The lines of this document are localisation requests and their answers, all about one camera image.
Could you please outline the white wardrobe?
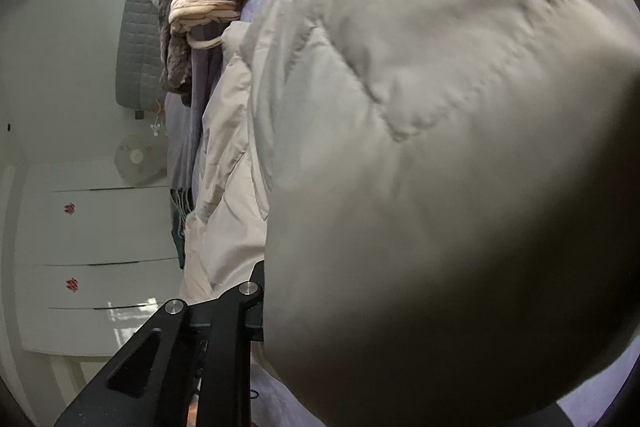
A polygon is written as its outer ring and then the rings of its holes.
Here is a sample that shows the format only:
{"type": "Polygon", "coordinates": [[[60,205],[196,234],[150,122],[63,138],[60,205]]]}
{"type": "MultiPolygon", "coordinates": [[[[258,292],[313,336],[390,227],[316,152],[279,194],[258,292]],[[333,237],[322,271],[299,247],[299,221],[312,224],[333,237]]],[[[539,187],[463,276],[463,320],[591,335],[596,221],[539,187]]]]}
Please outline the white wardrobe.
{"type": "Polygon", "coordinates": [[[178,294],[169,190],[134,186],[111,159],[29,166],[14,289],[24,349],[110,357],[178,294]]]}

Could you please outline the dark teal folded jeans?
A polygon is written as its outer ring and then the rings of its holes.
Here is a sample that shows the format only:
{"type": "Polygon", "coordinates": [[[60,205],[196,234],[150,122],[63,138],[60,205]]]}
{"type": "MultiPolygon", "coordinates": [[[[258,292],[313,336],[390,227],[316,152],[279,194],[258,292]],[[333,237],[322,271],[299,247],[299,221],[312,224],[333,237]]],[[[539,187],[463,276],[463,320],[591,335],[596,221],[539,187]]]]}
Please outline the dark teal folded jeans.
{"type": "Polygon", "coordinates": [[[190,188],[172,188],[169,191],[171,238],[177,251],[179,268],[186,263],[186,217],[193,210],[193,194],[190,188]]]}

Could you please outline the white standing fan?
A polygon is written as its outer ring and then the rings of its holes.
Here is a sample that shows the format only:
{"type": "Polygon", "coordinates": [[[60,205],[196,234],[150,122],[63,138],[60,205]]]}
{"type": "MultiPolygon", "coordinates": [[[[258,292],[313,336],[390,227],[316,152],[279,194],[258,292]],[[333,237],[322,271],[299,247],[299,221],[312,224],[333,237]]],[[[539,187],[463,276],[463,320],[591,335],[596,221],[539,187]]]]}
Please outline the white standing fan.
{"type": "Polygon", "coordinates": [[[152,132],[127,136],[116,148],[114,165],[122,181],[145,185],[160,179],[167,171],[168,140],[152,132]]]}

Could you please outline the brown fuzzy garment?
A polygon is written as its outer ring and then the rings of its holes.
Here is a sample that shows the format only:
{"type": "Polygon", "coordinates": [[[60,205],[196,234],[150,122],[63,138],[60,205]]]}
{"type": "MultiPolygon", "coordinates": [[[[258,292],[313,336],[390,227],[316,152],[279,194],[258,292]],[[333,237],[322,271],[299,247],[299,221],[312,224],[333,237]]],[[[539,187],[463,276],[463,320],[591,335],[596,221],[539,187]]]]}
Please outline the brown fuzzy garment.
{"type": "Polygon", "coordinates": [[[185,34],[178,34],[169,23],[172,0],[151,0],[157,9],[157,31],[160,40],[160,85],[167,93],[180,96],[182,104],[192,102],[191,48],[185,34]]]}

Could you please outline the grey quilted headboard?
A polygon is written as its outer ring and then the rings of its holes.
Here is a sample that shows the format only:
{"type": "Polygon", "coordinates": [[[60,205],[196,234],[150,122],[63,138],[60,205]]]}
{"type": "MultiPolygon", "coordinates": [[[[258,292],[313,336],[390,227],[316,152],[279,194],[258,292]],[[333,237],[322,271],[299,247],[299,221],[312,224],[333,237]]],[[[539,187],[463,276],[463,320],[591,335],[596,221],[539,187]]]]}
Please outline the grey quilted headboard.
{"type": "Polygon", "coordinates": [[[126,0],[116,57],[116,102],[136,112],[153,112],[165,100],[160,87],[160,40],[152,0],[126,0]]]}

